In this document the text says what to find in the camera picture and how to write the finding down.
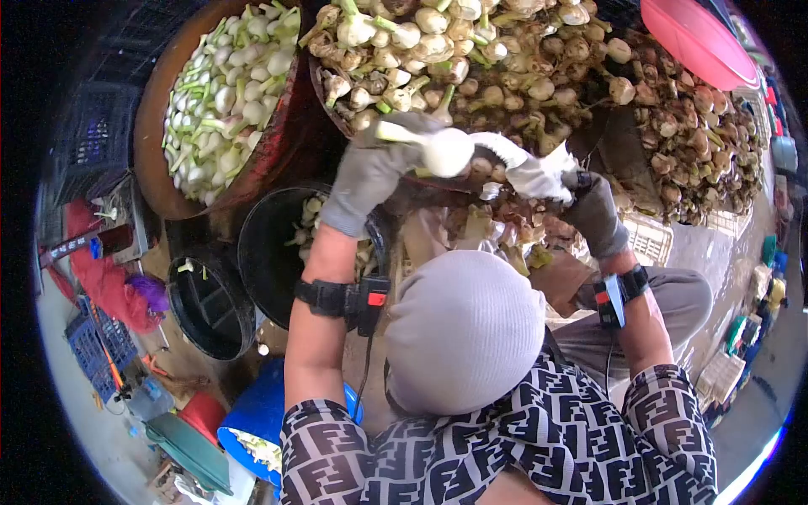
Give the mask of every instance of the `black cable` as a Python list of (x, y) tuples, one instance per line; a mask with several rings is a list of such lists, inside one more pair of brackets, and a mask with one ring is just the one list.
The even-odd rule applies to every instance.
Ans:
[(612, 401), (612, 395), (608, 391), (608, 374), (612, 367), (612, 353), (614, 352), (614, 330), (610, 329), (608, 332), (609, 345), (608, 354), (606, 355), (606, 374), (604, 375), (604, 387), (606, 388), (606, 399)]
[(373, 344), (373, 333), (368, 335), (368, 350), (365, 351), (364, 353), (364, 375), (362, 376), (362, 383), (359, 386), (359, 391), (356, 392), (356, 405), (354, 405), (354, 413), (351, 416), (351, 418), (354, 420), (354, 423), (356, 423), (356, 415), (359, 413), (359, 405), (362, 402), (362, 393), (364, 392), (364, 385), (368, 383), (368, 372), (370, 371), (370, 347), (372, 346), (372, 344)]

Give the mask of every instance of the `black bucket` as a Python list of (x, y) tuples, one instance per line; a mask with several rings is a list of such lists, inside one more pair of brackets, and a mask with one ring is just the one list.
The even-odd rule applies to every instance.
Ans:
[[(202, 352), (220, 361), (235, 360), (255, 342), (255, 305), (229, 258), (232, 251), (226, 246), (187, 249), (171, 262), (168, 276), (179, 327)], [(177, 271), (186, 259), (194, 270)]]
[[(238, 271), (247, 292), (261, 312), (287, 330), (294, 302), (294, 287), (303, 273), (303, 261), (292, 239), (303, 212), (303, 201), (317, 194), (329, 194), (323, 183), (299, 183), (264, 196), (250, 211), (238, 236)], [(376, 274), (389, 274), (387, 225), (379, 213), (368, 216), (365, 225), (379, 262)]]

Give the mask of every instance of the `pile of garlic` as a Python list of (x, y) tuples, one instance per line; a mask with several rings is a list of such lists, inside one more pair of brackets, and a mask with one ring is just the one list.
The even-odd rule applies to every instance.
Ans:
[(300, 32), (300, 10), (247, 5), (200, 37), (177, 76), (162, 148), (174, 186), (213, 204), (244, 167), (269, 125)]

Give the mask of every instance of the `gray knit beanie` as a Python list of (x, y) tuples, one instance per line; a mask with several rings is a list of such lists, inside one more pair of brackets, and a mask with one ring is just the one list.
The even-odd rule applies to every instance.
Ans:
[(396, 302), (387, 387), (414, 415), (468, 414), (500, 399), (544, 342), (544, 294), (491, 253), (438, 256), (402, 283)]

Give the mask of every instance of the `black bin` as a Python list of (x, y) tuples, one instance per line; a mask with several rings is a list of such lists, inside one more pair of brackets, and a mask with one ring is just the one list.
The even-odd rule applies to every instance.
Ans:
[[(285, 330), (289, 328), (294, 286), (304, 264), (297, 256), (297, 247), (285, 246), (284, 242), (295, 234), (292, 223), (300, 222), (303, 202), (330, 190), (323, 183), (299, 183), (269, 193), (247, 215), (238, 237), (238, 272), (244, 287), (264, 315)], [(374, 211), (365, 227), (379, 262), (377, 274), (386, 276), (387, 224)]]

